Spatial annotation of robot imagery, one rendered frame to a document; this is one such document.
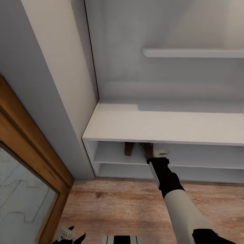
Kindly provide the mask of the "sandal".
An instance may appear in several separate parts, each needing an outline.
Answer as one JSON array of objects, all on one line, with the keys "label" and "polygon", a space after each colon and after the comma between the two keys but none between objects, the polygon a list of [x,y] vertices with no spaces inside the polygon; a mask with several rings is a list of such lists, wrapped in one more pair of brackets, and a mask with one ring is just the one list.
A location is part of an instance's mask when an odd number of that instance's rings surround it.
[{"label": "sandal", "polygon": [[143,147],[145,150],[146,159],[151,158],[152,157],[152,151],[153,151],[153,144],[140,142],[140,146]]},{"label": "sandal", "polygon": [[131,156],[131,153],[132,153],[132,148],[133,148],[133,145],[136,144],[136,142],[126,142],[125,143],[125,156]]}]

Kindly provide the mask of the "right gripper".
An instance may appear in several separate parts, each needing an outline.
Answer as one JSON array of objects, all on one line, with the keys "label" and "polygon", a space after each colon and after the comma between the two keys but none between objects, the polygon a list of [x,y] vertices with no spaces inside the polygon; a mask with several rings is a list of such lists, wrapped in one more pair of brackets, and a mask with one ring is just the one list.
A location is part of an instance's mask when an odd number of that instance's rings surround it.
[{"label": "right gripper", "polygon": [[[154,157],[147,159],[147,164],[150,164],[150,161],[152,161],[153,158]],[[169,164],[169,159],[167,159],[166,157],[163,157],[163,158],[166,160],[167,164]]]}]

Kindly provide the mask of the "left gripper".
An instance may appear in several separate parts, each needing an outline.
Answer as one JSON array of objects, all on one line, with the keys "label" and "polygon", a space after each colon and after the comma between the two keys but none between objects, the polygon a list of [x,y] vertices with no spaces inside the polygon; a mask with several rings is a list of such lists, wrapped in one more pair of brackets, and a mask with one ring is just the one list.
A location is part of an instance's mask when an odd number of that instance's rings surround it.
[{"label": "left gripper", "polygon": [[[69,229],[72,230],[74,228],[74,226],[70,227]],[[82,241],[84,240],[86,234],[84,234],[83,236],[81,236],[80,238],[78,238],[76,241],[74,241],[74,244],[81,244]],[[73,244],[72,240],[64,240],[62,239],[60,242],[58,242],[57,240],[54,242],[54,244]]]}]

